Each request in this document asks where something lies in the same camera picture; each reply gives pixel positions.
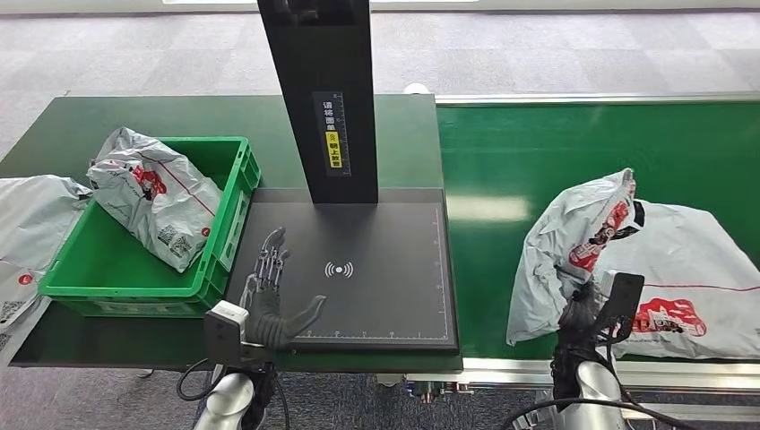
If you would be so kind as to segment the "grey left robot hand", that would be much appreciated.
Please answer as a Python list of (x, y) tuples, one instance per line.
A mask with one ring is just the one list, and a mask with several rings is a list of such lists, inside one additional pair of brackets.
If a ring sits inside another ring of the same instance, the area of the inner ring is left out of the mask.
[(274, 229), (263, 241), (253, 272), (246, 277), (239, 304), (249, 312), (246, 340), (270, 349), (286, 348), (321, 316), (327, 297), (316, 295), (297, 314), (281, 314), (281, 278), (289, 251), (284, 249), (286, 228)]

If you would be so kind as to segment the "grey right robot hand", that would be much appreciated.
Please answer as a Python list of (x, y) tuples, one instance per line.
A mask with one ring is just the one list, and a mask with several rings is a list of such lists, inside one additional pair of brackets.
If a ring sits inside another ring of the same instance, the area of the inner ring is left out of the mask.
[(575, 289), (561, 314), (558, 324), (555, 355), (590, 359), (597, 347), (609, 347), (609, 336), (595, 328), (600, 306), (599, 294), (590, 282)]

